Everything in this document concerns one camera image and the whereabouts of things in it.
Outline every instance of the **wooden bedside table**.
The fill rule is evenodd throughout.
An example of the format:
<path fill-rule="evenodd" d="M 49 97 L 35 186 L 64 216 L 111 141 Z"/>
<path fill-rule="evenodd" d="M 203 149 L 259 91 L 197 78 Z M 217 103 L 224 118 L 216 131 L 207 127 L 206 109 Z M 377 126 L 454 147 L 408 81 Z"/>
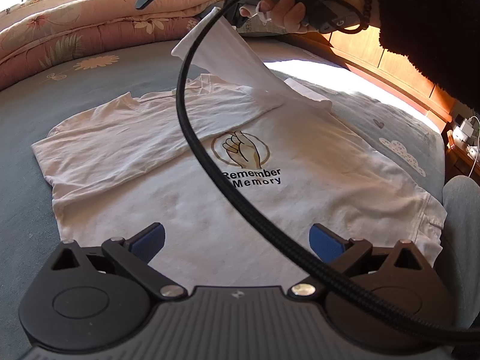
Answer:
<path fill-rule="evenodd" d="M 451 178 L 459 175 L 468 176 L 473 160 L 467 155 L 467 144 L 454 139 L 453 131 L 447 131 L 448 144 L 445 151 L 445 183 Z M 471 178 L 480 186 L 479 161 L 475 164 Z"/>

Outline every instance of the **person's leg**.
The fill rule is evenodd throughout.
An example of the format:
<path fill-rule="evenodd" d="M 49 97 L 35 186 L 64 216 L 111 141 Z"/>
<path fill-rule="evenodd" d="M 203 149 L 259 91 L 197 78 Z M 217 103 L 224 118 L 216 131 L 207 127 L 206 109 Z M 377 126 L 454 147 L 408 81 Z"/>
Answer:
<path fill-rule="evenodd" d="M 457 305 L 455 325 L 470 327 L 480 311 L 480 187 L 456 176 L 443 188 L 447 211 L 435 269 Z"/>

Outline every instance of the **printed logo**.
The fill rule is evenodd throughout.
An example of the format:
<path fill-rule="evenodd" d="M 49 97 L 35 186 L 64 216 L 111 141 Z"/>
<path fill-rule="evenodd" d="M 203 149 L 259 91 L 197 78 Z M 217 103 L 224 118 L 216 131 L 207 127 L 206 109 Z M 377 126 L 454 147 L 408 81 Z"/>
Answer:
<path fill-rule="evenodd" d="M 212 151 L 220 161 L 242 169 L 262 169 L 270 158 L 270 150 L 263 141 L 241 131 L 216 137 L 212 141 Z"/>
<path fill-rule="evenodd" d="M 242 168 L 239 172 L 223 172 L 237 188 L 281 183 L 280 169 L 263 169 L 270 149 L 255 135 L 240 130 L 226 132 L 212 141 L 212 151 L 219 161 Z"/>

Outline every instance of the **black sweater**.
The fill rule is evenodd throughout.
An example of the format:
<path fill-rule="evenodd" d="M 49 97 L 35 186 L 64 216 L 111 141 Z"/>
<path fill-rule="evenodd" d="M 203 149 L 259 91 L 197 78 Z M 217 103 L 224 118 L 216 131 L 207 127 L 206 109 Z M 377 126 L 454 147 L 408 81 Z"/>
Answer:
<path fill-rule="evenodd" d="M 378 0 L 380 44 L 480 111 L 480 0 Z"/>

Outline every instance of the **bed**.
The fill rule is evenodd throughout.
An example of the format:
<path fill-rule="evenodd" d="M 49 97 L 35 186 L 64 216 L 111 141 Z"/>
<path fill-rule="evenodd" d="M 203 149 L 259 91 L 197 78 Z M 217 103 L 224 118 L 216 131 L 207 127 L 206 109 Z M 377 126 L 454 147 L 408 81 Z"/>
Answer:
<path fill-rule="evenodd" d="M 333 113 L 374 149 L 395 161 L 440 202 L 443 141 L 428 119 L 353 73 L 274 39 L 249 40 L 279 77 L 294 77 L 333 101 Z M 0 91 L 0 358 L 14 359 L 28 341 L 17 318 L 26 288 L 57 246 L 51 189 L 30 148 L 78 112 L 126 92 L 139 97 L 175 87 L 177 41 L 123 48 L 51 67 Z M 193 66 L 189 77 L 201 69 Z"/>

